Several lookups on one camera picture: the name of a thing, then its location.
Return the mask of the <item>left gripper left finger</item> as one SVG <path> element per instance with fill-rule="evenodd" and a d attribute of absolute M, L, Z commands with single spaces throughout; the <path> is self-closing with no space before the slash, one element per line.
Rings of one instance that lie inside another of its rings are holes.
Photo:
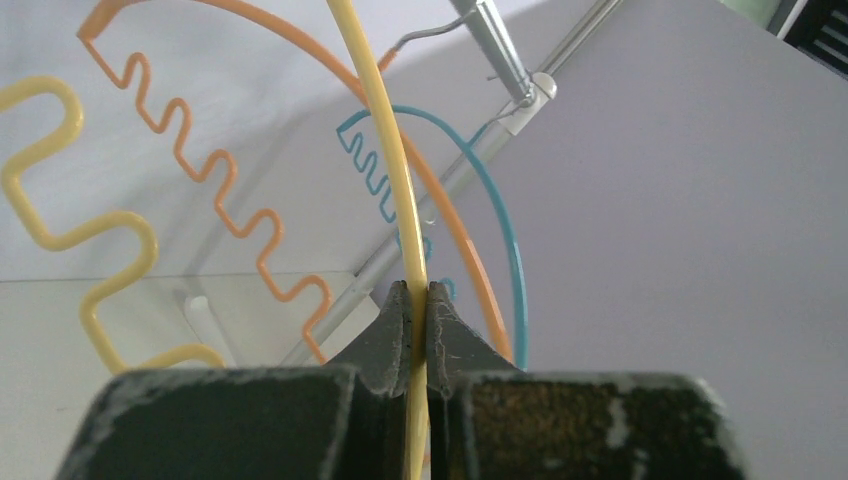
<path fill-rule="evenodd" d="M 60 479 L 400 479 L 411 298 L 312 367 L 136 370 L 107 383 Z"/>

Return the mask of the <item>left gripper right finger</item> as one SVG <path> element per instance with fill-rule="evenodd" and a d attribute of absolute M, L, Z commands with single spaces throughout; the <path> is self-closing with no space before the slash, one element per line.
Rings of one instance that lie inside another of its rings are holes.
<path fill-rule="evenodd" d="M 431 475 L 435 479 L 745 479 L 718 395 L 670 372 L 527 373 L 429 286 Z"/>

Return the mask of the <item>blue wire hanger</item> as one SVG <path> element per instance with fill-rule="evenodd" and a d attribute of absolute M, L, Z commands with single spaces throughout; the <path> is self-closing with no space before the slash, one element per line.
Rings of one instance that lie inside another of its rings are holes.
<path fill-rule="evenodd" d="M 438 118 L 436 115 L 425 110 L 405 106 L 395 105 L 393 107 L 396 113 L 411 115 L 430 122 L 438 127 L 446 134 L 459 150 L 465 154 L 466 159 L 480 178 L 496 213 L 504 244 L 506 247 L 508 264 L 510 267 L 510 279 L 513 296 L 513 318 L 514 318 L 514 336 L 513 336 L 513 353 L 514 362 L 522 370 L 528 366 L 528 308 L 527 308 L 527 291 L 525 275 L 523 270 L 520 249 L 515 236 L 513 225 L 506 208 L 505 202 L 502 199 L 501 193 L 496 182 L 492 179 L 483 161 L 474 152 L 474 144 L 482 137 L 485 127 L 481 127 L 468 140 L 451 127 L 446 121 Z M 369 193 L 377 196 L 380 199 L 379 211 L 385 223 L 391 225 L 396 220 L 396 212 L 392 204 L 392 191 L 389 186 L 387 176 L 380 178 L 380 181 L 373 185 L 371 182 L 372 174 L 374 173 L 379 160 L 379 155 L 376 151 L 371 150 L 363 153 L 365 145 L 365 137 L 362 132 L 355 129 L 356 125 L 363 119 L 370 116 L 370 112 L 366 109 L 360 110 L 344 120 L 337 128 L 336 135 L 343 150 L 352 156 L 353 164 L 356 170 L 365 175 L 365 185 Z"/>

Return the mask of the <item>yellow wire hanger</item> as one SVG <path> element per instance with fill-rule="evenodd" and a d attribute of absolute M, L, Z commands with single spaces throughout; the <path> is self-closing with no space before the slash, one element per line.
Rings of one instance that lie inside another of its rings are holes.
<path fill-rule="evenodd" d="M 409 412 L 404 416 L 404 464 L 407 479 L 421 475 L 424 452 L 428 436 L 428 413 L 426 410 L 425 377 L 423 360 L 424 298 L 427 292 L 427 274 L 422 242 L 420 240 L 419 216 L 415 205 L 414 189 L 404 150 L 405 138 L 399 131 L 392 111 L 381 73 L 382 63 L 375 61 L 365 33 L 349 1 L 332 1 L 329 6 L 343 36 L 356 70 L 350 72 L 328 50 L 310 36 L 287 21 L 244 1 L 217 1 L 215 7 L 252 21 L 278 36 L 290 41 L 301 50 L 321 62 L 334 73 L 365 104 L 373 115 L 378 136 L 388 165 L 390 186 L 393 190 L 397 225 L 400 229 L 403 259 L 408 279 L 412 286 L 412 364 L 407 373 L 412 376 L 411 397 L 406 405 Z M 175 159 L 190 176 L 204 181 L 217 164 L 227 166 L 228 172 L 216 200 L 223 201 L 235 180 L 235 162 L 226 151 L 212 153 L 202 170 L 195 171 L 183 156 L 182 148 L 192 126 L 192 114 L 187 103 L 180 98 L 169 101 L 159 121 L 153 120 L 146 109 L 151 70 L 146 57 L 132 54 L 121 76 L 114 82 L 121 88 L 127 87 L 135 73 L 140 75 L 136 95 L 136 110 L 156 133 L 165 131 L 176 113 L 182 113 L 178 134 L 174 143 Z M 1 91 L 1 108 L 10 109 L 34 96 L 52 94 L 64 107 L 61 124 L 51 133 L 11 156 L 3 166 L 1 184 L 7 200 L 18 214 L 25 229 L 36 243 L 51 251 L 62 251 L 90 240 L 114 228 L 128 228 L 139 240 L 140 251 L 136 259 L 125 269 L 107 278 L 90 290 L 80 303 L 79 318 L 90 342 L 103 364 L 110 372 L 124 373 L 130 370 L 103 330 L 97 318 L 101 301 L 123 290 L 142 278 L 153 266 L 158 247 L 152 227 L 139 215 L 128 211 L 115 211 L 89 220 L 61 235 L 53 235 L 29 202 L 20 185 L 23 172 L 70 145 L 79 135 L 83 124 L 83 111 L 78 97 L 63 81 L 50 76 L 33 76 L 20 80 Z"/>

